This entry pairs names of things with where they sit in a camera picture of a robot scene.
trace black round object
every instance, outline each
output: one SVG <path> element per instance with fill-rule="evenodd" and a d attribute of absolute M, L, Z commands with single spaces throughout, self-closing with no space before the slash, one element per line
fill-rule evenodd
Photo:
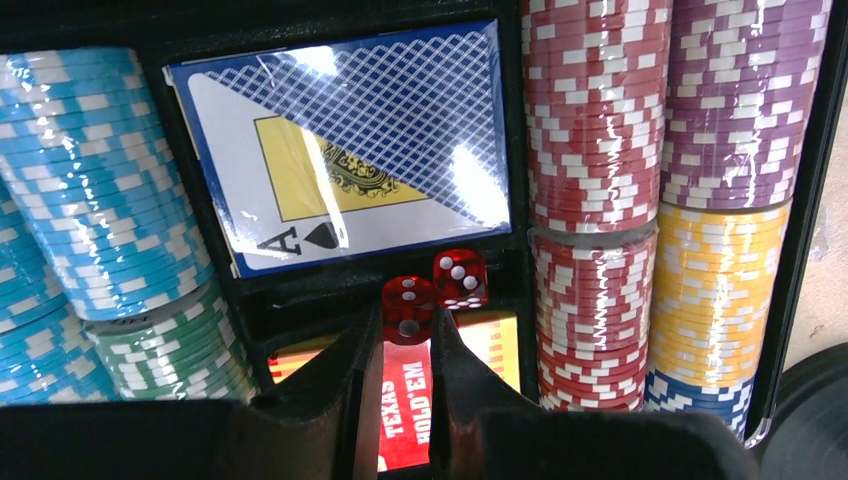
<path fill-rule="evenodd" d="M 783 374 L 770 432 L 754 452 L 762 480 L 848 478 L 848 344 Z"/>

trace translucent red die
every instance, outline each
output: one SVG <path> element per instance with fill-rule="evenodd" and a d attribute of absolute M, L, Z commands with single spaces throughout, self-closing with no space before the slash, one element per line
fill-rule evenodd
<path fill-rule="evenodd" d="M 436 292 L 426 278 L 396 277 L 383 285 L 383 335 L 398 345 L 430 338 Z"/>
<path fill-rule="evenodd" d="M 486 259 L 467 248 L 455 248 L 436 255 L 433 284 L 439 305 L 449 310 L 470 310 L 489 303 Z"/>

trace beige surface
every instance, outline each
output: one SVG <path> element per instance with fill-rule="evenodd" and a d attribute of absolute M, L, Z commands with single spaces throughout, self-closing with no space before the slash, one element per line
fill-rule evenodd
<path fill-rule="evenodd" d="M 814 242 L 826 244 L 811 256 L 801 288 L 784 368 L 827 347 L 848 342 L 848 108 L 843 102 Z"/>

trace poker chip case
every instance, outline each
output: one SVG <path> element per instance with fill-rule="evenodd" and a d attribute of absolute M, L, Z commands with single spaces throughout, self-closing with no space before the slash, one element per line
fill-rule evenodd
<path fill-rule="evenodd" d="M 182 110 L 174 90 L 166 83 L 163 67 L 408 29 L 496 20 L 500 54 L 500 71 L 496 74 L 501 76 L 503 95 L 511 231 L 456 240 L 450 245 L 474 248 L 486 256 L 490 307 L 517 313 L 521 390 L 529 398 L 538 399 L 533 259 L 527 236 L 532 215 L 525 158 L 530 150 L 528 141 L 533 144 L 551 139 L 546 136 L 550 129 L 526 132 L 523 95 L 528 85 L 522 78 L 519 2 L 290 0 L 197 6 L 190 1 L 175 1 L 165 8 L 101 1 L 75 4 L 42 1 L 37 12 L 27 2 L 7 3 L 0 17 L 0 53 L 115 45 L 136 51 L 212 263 L 234 311 L 237 334 L 263 387 L 271 385 L 265 368 L 271 353 L 349 324 L 348 312 L 377 298 L 388 279 L 402 274 L 427 276 L 433 256 L 445 247 L 427 246 L 252 278 L 233 278 L 231 252 L 210 202 L 201 166 L 195 161 L 195 146 Z M 777 380 L 788 346 L 848 77 L 846 27 L 848 5 L 834 2 L 808 133 L 800 153 L 804 168 L 795 179 L 775 294 L 750 399 L 745 430 L 748 438 L 764 433 L 761 420 L 769 418 L 774 408 Z M 689 125 L 685 118 L 680 120 L 684 128 Z M 681 185 L 681 192 L 686 187 Z"/>

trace poker set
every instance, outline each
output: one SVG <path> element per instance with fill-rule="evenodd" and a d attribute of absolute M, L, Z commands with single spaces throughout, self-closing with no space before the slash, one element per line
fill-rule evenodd
<path fill-rule="evenodd" d="M 407 388 L 451 312 L 545 409 L 768 433 L 844 6 L 310 3 L 0 19 L 0 404 L 246 402 L 377 302 Z"/>

